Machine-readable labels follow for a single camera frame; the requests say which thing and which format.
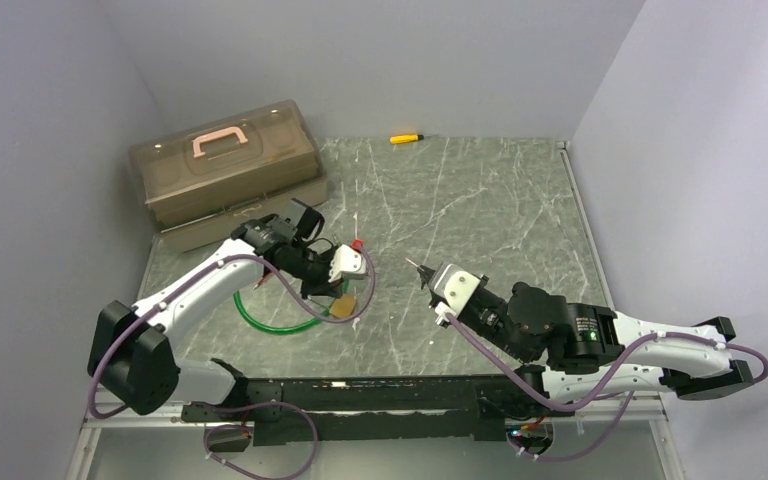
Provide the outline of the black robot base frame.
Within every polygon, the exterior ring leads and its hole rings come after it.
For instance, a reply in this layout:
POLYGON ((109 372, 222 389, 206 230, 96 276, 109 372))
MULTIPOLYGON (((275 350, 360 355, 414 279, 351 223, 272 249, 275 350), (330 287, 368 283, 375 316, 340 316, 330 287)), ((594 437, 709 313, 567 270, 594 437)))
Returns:
POLYGON ((501 374, 251 378, 218 408, 191 402, 185 423, 246 424, 256 446, 321 441, 467 437, 502 441, 515 421, 553 417, 501 374))

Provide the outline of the brass padlock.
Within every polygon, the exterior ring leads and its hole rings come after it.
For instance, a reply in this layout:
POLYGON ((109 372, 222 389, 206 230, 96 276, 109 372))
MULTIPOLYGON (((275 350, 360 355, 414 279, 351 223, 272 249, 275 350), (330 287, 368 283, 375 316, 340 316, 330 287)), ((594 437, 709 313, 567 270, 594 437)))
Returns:
POLYGON ((357 307, 357 299, 351 294, 344 294, 335 299, 328 308, 328 314, 334 319, 345 319, 354 314, 357 307))

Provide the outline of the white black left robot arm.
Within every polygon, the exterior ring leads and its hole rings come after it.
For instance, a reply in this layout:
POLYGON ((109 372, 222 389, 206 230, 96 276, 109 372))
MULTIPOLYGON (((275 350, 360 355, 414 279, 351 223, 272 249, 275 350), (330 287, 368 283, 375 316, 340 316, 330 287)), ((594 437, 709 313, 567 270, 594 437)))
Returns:
POLYGON ((299 301, 340 298, 346 280, 367 274, 367 261, 346 244, 312 249, 323 225, 317 210, 293 199, 280 214, 242 223, 206 260, 159 292, 132 305, 106 305, 88 359, 89 413, 105 418, 95 402, 104 387, 122 410, 138 415, 180 401, 208 404, 224 420, 239 417, 249 402, 247 377, 220 359, 179 359, 175 347, 222 302, 270 273, 300 281, 299 301))

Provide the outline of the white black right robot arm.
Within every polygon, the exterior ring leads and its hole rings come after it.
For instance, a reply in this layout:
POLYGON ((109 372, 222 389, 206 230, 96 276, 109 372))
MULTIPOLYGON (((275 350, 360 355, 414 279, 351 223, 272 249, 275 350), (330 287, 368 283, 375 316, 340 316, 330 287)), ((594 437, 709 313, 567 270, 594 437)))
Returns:
POLYGON ((441 327, 454 327, 514 385, 517 411, 578 410, 631 392, 672 392, 680 400, 719 399, 768 376, 768 360, 734 343, 731 320, 690 326, 630 317, 575 303, 517 282, 509 299, 488 279, 444 263, 416 268, 441 327))

